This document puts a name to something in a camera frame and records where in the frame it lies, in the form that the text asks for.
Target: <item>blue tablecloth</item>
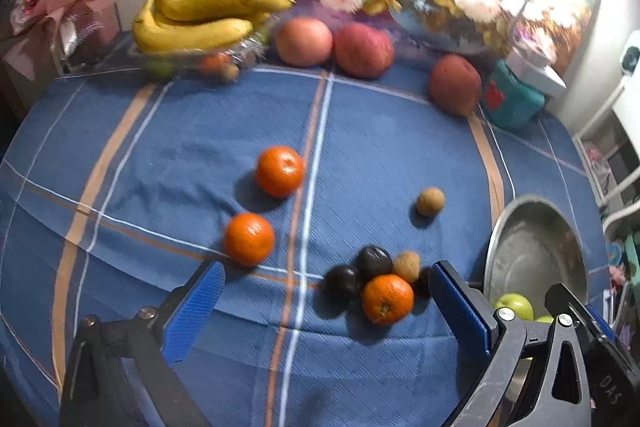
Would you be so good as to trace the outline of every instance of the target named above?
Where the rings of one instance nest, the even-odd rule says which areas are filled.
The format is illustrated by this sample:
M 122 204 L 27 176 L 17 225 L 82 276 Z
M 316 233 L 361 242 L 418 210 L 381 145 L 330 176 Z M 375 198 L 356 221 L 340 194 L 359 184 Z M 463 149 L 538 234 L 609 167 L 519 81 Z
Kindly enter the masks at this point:
M 515 196 L 555 203 L 577 232 L 592 303 L 608 285 L 598 209 L 567 131 L 541 114 L 518 133 L 424 99 L 428 74 L 378 82 L 262 66 L 233 86 L 136 68 L 55 81 L 0 165 L 0 359 L 43 425 L 56 425 L 74 328 L 158 305 L 213 256 L 227 284 L 176 370 L 214 425 L 439 425 L 474 375 L 433 303 L 389 330 L 316 287 L 374 243 L 480 281 L 492 221 Z M 308 156 L 302 190 L 266 197 L 252 169 L 284 144 Z M 436 185 L 447 204 L 411 213 Z M 228 220 L 266 217 L 276 248 L 252 271 L 223 254 Z

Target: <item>bunch of bananas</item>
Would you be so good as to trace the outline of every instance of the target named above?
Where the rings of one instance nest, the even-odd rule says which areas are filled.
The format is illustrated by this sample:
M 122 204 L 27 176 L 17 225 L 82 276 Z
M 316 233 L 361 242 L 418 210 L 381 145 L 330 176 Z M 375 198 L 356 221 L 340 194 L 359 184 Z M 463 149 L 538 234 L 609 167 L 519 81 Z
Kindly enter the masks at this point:
M 133 37 L 145 53 L 208 50 L 249 35 L 271 13 L 293 0 L 146 0 L 133 21 Z

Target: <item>tangerine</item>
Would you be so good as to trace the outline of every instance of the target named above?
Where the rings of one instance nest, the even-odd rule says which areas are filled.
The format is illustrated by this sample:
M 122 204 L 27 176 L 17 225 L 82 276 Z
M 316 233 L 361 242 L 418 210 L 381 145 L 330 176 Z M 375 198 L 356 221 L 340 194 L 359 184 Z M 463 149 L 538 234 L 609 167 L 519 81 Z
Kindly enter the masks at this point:
M 414 291 L 398 275 L 379 275 L 362 291 L 362 310 L 379 326 L 395 324 L 414 307 Z
M 269 147 L 258 158 L 255 181 L 274 198 L 286 198 L 302 185 L 304 178 L 305 163 L 289 147 Z
M 257 214 L 238 214 L 226 226 L 226 253 L 236 263 L 245 266 L 260 263 L 271 253 L 275 241 L 269 221 Z

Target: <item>red apple decal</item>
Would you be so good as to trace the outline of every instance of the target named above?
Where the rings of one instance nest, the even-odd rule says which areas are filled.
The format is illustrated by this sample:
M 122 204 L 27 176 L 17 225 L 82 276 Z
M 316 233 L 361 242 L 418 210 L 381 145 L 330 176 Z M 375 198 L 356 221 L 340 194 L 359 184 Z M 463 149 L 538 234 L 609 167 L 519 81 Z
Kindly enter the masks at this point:
M 495 82 L 491 80 L 489 87 L 487 87 L 484 92 L 484 105 L 490 110 L 495 111 L 502 105 L 502 102 L 504 102 L 504 93 L 499 90 Z

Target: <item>metal bowl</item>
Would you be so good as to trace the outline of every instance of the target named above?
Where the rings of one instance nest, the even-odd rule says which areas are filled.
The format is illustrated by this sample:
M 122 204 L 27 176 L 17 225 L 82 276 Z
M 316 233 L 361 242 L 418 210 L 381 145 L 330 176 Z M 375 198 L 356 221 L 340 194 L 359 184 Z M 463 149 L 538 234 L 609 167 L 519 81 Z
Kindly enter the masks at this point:
M 547 290 L 564 283 L 587 304 L 587 270 L 578 240 L 560 211 L 538 196 L 521 196 L 502 211 L 489 241 L 484 268 L 484 296 L 495 305 L 505 293 L 529 299 L 535 318 L 548 315 Z M 521 360 L 507 390 L 515 402 L 529 370 Z

